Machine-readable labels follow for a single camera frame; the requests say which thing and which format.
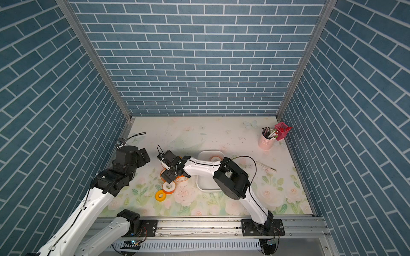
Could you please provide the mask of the orange white sealing tape roll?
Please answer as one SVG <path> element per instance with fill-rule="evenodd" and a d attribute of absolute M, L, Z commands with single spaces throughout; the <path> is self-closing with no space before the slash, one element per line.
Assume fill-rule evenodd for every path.
<path fill-rule="evenodd" d="M 162 185 L 162 190 L 167 195 L 172 194 L 176 190 L 176 183 L 174 181 L 171 183 L 165 181 Z"/>

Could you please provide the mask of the orange white tape roll top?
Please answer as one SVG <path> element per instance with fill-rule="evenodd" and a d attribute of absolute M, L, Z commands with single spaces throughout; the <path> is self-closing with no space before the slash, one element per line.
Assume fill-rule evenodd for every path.
<path fill-rule="evenodd" d="M 211 162 L 217 162 L 217 161 L 222 161 L 222 158 L 220 156 L 212 156 L 210 158 Z"/>

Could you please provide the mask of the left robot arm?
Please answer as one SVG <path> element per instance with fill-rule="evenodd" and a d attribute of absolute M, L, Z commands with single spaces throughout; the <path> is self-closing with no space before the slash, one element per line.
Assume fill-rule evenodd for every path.
<path fill-rule="evenodd" d="M 92 238 L 83 238 L 109 203 L 129 185 L 136 170 L 150 162 L 146 149 L 123 146 L 116 150 L 112 167 L 99 173 L 80 205 L 37 256 L 98 256 L 124 235 L 140 235 L 140 215 L 122 210 L 116 218 Z"/>

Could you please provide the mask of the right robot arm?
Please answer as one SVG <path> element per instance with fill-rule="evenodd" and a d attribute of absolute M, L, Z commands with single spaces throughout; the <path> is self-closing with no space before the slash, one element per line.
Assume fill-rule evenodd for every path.
<path fill-rule="evenodd" d="M 248 173 L 233 159 L 225 157 L 221 161 L 209 162 L 190 156 L 181 158 L 168 150 L 160 153 L 158 160 L 165 168 L 161 177 L 166 182 L 175 181 L 179 176 L 211 177 L 226 196 L 243 205 L 261 234 L 268 235 L 273 231 L 273 214 L 254 196 Z"/>

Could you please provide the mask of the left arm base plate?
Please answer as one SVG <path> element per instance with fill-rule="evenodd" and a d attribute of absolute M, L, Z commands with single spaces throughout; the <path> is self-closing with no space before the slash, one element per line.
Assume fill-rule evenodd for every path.
<path fill-rule="evenodd" d="M 154 237 L 157 232 L 158 220 L 156 219 L 136 219 L 127 220 L 125 218 L 115 218 L 109 225 L 110 231 L 117 231 L 120 237 L 140 239 Z"/>

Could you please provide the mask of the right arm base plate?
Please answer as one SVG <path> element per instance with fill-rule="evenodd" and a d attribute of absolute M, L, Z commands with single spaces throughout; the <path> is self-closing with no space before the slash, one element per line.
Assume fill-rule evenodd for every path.
<path fill-rule="evenodd" d="M 285 236 L 281 219 L 268 219 L 265 224 L 258 224 L 251 219 L 241 220 L 243 236 Z"/>

